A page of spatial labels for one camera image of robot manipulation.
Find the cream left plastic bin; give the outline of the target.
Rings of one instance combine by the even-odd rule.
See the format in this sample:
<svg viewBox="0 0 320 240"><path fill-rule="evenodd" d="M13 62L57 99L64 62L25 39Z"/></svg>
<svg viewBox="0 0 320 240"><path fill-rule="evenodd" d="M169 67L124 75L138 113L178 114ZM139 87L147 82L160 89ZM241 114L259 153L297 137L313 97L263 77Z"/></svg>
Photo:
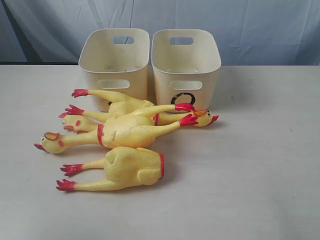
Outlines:
<svg viewBox="0 0 320 240"><path fill-rule="evenodd" d="M87 38L78 66L88 89L148 97L149 33L139 28L104 28Z"/></svg>

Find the detached rubber chicken head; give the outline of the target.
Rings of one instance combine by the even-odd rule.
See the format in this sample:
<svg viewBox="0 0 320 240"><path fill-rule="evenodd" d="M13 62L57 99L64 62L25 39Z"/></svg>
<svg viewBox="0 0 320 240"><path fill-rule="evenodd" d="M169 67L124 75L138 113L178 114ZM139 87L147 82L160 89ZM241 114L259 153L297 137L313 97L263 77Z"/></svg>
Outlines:
<svg viewBox="0 0 320 240"><path fill-rule="evenodd" d="M62 119L63 129L67 131L91 132L95 130L100 123L94 122L82 115L68 115L66 112L58 116Z"/></svg>

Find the blue-white backdrop curtain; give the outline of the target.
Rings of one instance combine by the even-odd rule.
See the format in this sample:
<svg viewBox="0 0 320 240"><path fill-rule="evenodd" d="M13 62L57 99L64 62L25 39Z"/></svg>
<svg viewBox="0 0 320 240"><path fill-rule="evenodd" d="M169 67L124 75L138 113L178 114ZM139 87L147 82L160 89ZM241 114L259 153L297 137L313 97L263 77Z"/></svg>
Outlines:
<svg viewBox="0 0 320 240"><path fill-rule="evenodd" d="M105 28L202 29L224 65L318 65L317 0L3 0L0 60L76 63Z"/></svg>

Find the cream bin with black circle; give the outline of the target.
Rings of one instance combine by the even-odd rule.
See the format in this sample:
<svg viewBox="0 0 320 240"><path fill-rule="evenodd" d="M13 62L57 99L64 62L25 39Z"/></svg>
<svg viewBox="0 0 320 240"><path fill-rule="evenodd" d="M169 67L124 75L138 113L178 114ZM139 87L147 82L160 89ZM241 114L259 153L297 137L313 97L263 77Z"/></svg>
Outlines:
<svg viewBox="0 0 320 240"><path fill-rule="evenodd" d="M152 38L151 64L157 105L211 104L222 65L216 41L202 29L163 29Z"/></svg>

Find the headless rubber chicken body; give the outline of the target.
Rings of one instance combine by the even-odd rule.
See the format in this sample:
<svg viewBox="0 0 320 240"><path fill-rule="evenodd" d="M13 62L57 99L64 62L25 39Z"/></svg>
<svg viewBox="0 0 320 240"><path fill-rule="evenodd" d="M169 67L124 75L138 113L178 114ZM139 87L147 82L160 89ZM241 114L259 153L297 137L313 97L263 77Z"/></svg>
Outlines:
<svg viewBox="0 0 320 240"><path fill-rule="evenodd" d="M147 148L116 147L105 157L81 164L64 164L60 169L73 176L88 169L104 169L106 178L87 183L57 180L59 191L115 191L128 187L155 184L165 173L164 155Z"/></svg>

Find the whole rubber chicken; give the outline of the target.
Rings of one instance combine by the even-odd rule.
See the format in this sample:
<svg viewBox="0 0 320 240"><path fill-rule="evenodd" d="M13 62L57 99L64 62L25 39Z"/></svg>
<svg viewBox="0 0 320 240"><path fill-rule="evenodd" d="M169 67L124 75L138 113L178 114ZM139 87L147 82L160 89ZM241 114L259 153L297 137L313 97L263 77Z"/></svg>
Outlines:
<svg viewBox="0 0 320 240"><path fill-rule="evenodd" d="M35 143L34 146L51 154L59 154L70 147L80 145L101 145L110 149L116 147L145 148L161 135L198 123L198 117L189 113L173 123L155 125L152 117L168 110L191 112L195 108L190 103L139 108L129 114L110 118L87 133L63 135L58 132L46 132L42 140Z"/></svg>
<svg viewBox="0 0 320 240"><path fill-rule="evenodd" d="M129 114L135 110L145 107L155 106L152 102L148 100L141 100L138 98L131 97L125 93L109 91L109 90L95 90L95 89L75 89L71 94L73 97L93 95L100 97L111 102L108 112L93 112L88 110L80 109L74 105L69 105L70 108L65 109L65 113L68 115L78 115L84 116L87 119L91 118L101 123L104 123L107 119L112 117L118 117L125 114ZM193 116L197 117L197 124L194 124L195 127L205 127L212 124L218 119L218 115L213 115L208 109L193 110L187 113L179 114L168 114L168 113L158 113L155 116L151 117L156 126L163 126L174 123L187 114L191 113Z"/></svg>

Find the whole rubber chicken front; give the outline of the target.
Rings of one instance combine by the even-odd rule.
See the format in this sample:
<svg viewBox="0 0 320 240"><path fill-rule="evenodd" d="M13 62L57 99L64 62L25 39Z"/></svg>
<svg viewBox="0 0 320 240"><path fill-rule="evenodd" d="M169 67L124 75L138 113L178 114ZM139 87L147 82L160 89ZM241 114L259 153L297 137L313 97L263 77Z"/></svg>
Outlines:
<svg viewBox="0 0 320 240"><path fill-rule="evenodd" d="M110 118L87 133L63 135L58 132L46 132L42 140L35 143L34 146L51 154L59 154L70 147L80 145L101 145L110 149L116 147L145 148L161 135L198 123L198 117L189 113L173 123L155 125L152 117L168 110L191 112L195 108L190 103L139 108L129 114Z"/></svg>

